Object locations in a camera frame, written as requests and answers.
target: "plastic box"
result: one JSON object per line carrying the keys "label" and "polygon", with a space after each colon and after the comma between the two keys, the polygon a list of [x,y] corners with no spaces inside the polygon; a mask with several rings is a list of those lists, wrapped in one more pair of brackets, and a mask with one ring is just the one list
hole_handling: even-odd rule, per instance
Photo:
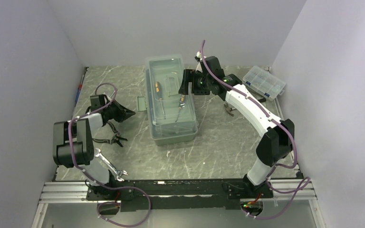
{"label": "plastic box", "polygon": [[281,95],[284,92],[283,87],[286,85],[286,82],[258,66],[253,66],[251,68],[251,70],[244,76],[243,82],[250,89],[269,100],[273,100],[278,95]]}
{"label": "plastic box", "polygon": [[[149,57],[145,60],[145,68],[146,106],[150,134],[156,145],[193,140],[198,132],[193,98],[191,94],[185,95],[181,105],[182,95],[178,94],[184,70],[181,55]],[[156,82],[162,99],[156,92]]]}

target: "floor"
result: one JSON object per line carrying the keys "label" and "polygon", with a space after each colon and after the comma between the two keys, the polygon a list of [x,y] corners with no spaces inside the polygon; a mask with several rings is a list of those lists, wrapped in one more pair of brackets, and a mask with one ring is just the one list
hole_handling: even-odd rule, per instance
{"label": "floor", "polygon": [[[195,69],[196,65],[185,67]],[[224,67],[226,74],[235,74],[239,78],[249,69],[249,66]],[[116,100],[136,111],[136,97],[146,93],[144,78],[144,66],[89,67],[74,116],[84,114],[90,106],[89,96],[102,82],[114,83],[118,88]],[[100,88],[98,92],[112,94],[109,87]],[[193,141],[155,145],[148,130],[147,112],[136,111],[136,115],[122,123],[112,121],[121,136],[128,139],[122,142],[124,147],[100,143],[95,143],[95,147],[100,148],[118,169],[127,171],[126,178],[130,180],[242,178],[257,158],[255,149],[260,141],[259,135],[237,111],[234,116],[228,115],[218,96],[194,96],[194,104],[199,130]],[[263,104],[274,114],[281,115],[276,101]],[[110,139],[112,136],[107,125],[93,133],[94,138]],[[281,163],[291,164],[290,156]],[[279,167],[272,177],[293,178],[295,173]],[[79,170],[58,168],[56,180],[84,179]]]}

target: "wrench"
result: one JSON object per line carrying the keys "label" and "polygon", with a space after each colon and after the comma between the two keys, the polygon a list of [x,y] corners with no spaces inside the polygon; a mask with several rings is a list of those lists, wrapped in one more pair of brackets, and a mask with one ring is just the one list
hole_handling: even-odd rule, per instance
{"label": "wrench", "polygon": [[97,153],[95,157],[102,160],[104,164],[106,164],[111,169],[111,171],[115,174],[115,178],[117,179],[117,181],[123,182],[124,179],[121,178],[122,175],[128,176],[128,173],[125,170],[118,170],[109,160],[107,160],[106,157],[104,157],[99,148],[96,148],[96,151]]}

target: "gray wall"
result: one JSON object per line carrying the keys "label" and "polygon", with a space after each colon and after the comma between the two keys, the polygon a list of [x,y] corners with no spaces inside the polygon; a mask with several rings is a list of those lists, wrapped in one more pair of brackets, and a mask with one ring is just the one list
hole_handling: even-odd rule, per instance
{"label": "gray wall", "polygon": [[48,0],[87,66],[141,65],[150,56],[182,54],[203,39],[224,65],[275,60],[306,0]]}
{"label": "gray wall", "polygon": [[328,227],[365,227],[365,0],[308,0],[272,69]]}
{"label": "gray wall", "polygon": [[0,0],[0,228],[31,226],[82,71],[45,0]]}

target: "pliers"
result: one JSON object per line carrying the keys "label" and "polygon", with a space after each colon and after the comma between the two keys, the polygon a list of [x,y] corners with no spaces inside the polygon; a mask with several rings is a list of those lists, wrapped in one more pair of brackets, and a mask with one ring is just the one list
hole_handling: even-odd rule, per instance
{"label": "pliers", "polygon": [[114,124],[111,122],[108,122],[108,125],[111,127],[111,130],[114,132],[114,136],[111,138],[111,140],[109,139],[93,139],[94,142],[97,143],[108,143],[110,145],[112,145],[113,143],[117,143],[120,147],[124,147],[120,140],[124,140],[124,141],[128,141],[126,138],[123,138],[120,136],[119,131],[117,131],[117,129],[115,128]]}

